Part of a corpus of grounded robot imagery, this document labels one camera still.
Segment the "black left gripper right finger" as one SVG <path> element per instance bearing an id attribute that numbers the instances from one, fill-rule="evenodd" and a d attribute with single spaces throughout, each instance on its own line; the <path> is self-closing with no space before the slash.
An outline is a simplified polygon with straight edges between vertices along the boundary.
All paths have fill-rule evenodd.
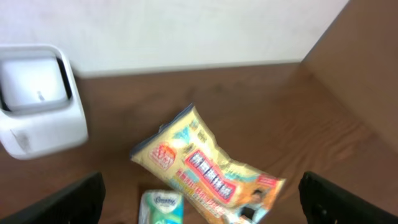
<path id="1" fill-rule="evenodd" d="M 298 189 L 308 224 L 397 224 L 397 216 L 314 172 L 303 174 Z"/>

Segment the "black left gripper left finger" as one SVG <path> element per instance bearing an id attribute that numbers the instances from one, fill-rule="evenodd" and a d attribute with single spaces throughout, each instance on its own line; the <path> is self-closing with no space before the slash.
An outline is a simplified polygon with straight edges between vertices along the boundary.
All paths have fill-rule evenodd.
<path id="1" fill-rule="evenodd" d="M 2 224 L 97 224 L 106 188 L 94 172 L 58 192 L 1 220 Z"/>

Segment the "green white tissue pack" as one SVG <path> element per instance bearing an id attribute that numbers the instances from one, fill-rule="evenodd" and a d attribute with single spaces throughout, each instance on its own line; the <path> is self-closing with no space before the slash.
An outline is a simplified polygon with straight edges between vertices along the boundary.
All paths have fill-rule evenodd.
<path id="1" fill-rule="evenodd" d="M 184 197 L 171 190 L 147 190 L 141 197 L 138 224 L 182 224 Z"/>

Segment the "yellow antibacterial wipes bag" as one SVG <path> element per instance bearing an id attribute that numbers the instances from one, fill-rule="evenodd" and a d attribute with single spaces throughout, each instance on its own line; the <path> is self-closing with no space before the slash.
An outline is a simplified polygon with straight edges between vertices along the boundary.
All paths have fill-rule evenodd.
<path id="1" fill-rule="evenodd" d="M 209 223 L 259 223 L 285 183 L 230 158 L 194 105 L 134 146 L 130 159 L 181 192 Z"/>

